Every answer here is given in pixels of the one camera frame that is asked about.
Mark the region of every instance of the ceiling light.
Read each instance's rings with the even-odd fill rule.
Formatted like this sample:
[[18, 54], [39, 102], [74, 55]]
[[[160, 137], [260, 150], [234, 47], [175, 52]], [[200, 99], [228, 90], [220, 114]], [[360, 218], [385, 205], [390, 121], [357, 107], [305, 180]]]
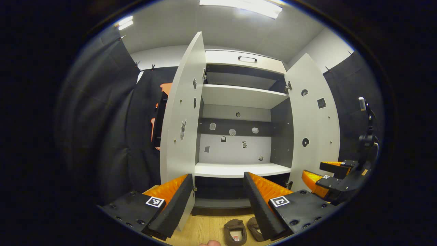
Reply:
[[124, 23], [123, 25], [119, 26], [118, 30], [121, 31], [121, 30], [125, 29], [126, 27], [132, 25], [133, 23], [134, 23], [133, 21], [128, 21], [128, 22]]
[[200, 0], [200, 6], [234, 7], [276, 19], [282, 8], [264, 0]]
[[126, 17], [126, 18], [124, 18], [124, 19], [121, 19], [121, 20], [118, 22], [118, 25], [121, 26], [121, 25], [127, 23], [128, 21], [131, 21], [132, 19], [133, 19], [133, 16], [129, 16], [129, 17]]

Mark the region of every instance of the white wall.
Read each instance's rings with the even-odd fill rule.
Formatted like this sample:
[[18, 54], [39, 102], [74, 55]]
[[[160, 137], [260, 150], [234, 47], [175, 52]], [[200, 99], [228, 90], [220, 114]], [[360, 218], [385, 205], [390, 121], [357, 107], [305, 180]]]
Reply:
[[324, 73], [327, 71], [325, 67], [330, 69], [350, 56], [348, 51], [352, 53], [354, 49], [329, 28], [325, 28], [288, 62], [288, 66], [292, 67], [307, 53]]
[[[187, 50], [187, 47], [188, 45], [159, 47], [132, 53], [131, 57], [136, 63], [139, 62], [138, 68], [140, 70], [150, 69], [152, 68], [152, 64], [155, 64], [155, 68], [177, 67]], [[211, 45], [205, 45], [205, 49], [230, 49], [242, 51], [241, 49]], [[140, 72], [138, 74], [137, 83], [141, 78], [142, 73], [143, 72]]]

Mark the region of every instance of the slipper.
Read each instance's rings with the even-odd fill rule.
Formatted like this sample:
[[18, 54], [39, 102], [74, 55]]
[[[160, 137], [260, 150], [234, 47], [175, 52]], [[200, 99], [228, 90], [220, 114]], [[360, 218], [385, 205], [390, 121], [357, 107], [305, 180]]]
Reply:
[[247, 241], [246, 227], [242, 220], [230, 220], [225, 224], [224, 233], [228, 246], [241, 246]]
[[261, 234], [260, 227], [258, 226], [257, 219], [255, 217], [250, 218], [250, 220], [247, 222], [247, 228], [257, 241], [265, 241], [265, 239], [263, 238], [263, 234]]

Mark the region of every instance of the wooden floor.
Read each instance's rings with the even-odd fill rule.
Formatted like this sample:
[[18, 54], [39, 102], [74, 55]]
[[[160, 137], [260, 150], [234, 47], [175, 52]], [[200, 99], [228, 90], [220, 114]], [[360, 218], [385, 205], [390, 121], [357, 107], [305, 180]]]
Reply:
[[247, 242], [245, 246], [259, 245], [264, 246], [275, 241], [258, 242], [252, 236], [247, 228], [247, 222], [250, 218], [255, 217], [251, 208], [240, 209], [200, 209], [194, 208], [196, 215], [188, 217], [184, 229], [180, 232], [174, 231], [171, 238], [165, 241], [175, 246], [198, 246], [200, 243], [207, 243], [209, 240], [216, 240], [225, 246], [225, 236], [223, 225], [231, 219], [243, 220], [247, 232]]

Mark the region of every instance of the drawer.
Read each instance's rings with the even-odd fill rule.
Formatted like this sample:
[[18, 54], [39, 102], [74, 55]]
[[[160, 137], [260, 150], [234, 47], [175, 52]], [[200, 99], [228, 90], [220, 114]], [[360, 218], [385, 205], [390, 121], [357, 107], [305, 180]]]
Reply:
[[206, 64], [249, 67], [277, 74], [286, 73], [282, 61], [251, 53], [232, 50], [206, 50], [205, 56]]

